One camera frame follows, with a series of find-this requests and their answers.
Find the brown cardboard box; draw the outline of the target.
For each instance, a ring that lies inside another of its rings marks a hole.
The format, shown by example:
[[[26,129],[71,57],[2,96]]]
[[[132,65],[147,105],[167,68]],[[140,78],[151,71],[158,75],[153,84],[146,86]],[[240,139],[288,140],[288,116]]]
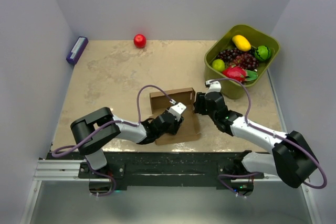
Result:
[[[195,90],[193,88],[183,88],[168,90],[166,93],[176,102],[186,106],[186,110],[183,113],[184,121],[176,135],[164,134],[155,141],[155,144],[168,145],[199,140],[201,137],[200,123],[194,113]],[[155,118],[172,104],[163,93],[151,92],[150,105],[152,116]]]

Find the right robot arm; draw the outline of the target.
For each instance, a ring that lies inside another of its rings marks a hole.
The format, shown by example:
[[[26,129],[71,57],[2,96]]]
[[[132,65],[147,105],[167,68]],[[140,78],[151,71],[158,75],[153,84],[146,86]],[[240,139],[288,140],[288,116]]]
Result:
[[[251,173],[278,176],[286,185],[298,188],[317,169],[319,162],[301,133],[271,130],[229,110],[219,92],[196,94],[194,111],[211,118],[217,129],[245,139],[266,153],[244,152],[230,169],[230,177],[246,178]]]

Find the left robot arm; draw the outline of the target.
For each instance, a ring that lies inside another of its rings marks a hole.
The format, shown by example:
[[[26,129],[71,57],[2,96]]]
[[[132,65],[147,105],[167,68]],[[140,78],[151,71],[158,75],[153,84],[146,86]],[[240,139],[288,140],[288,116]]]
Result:
[[[164,134],[175,135],[184,118],[186,106],[178,103],[166,109],[154,119],[135,123],[112,114],[108,107],[98,109],[75,120],[70,125],[73,137],[79,145],[79,153],[90,164],[90,171],[97,178],[108,174],[109,165],[102,148],[118,138],[135,144],[153,143]]]

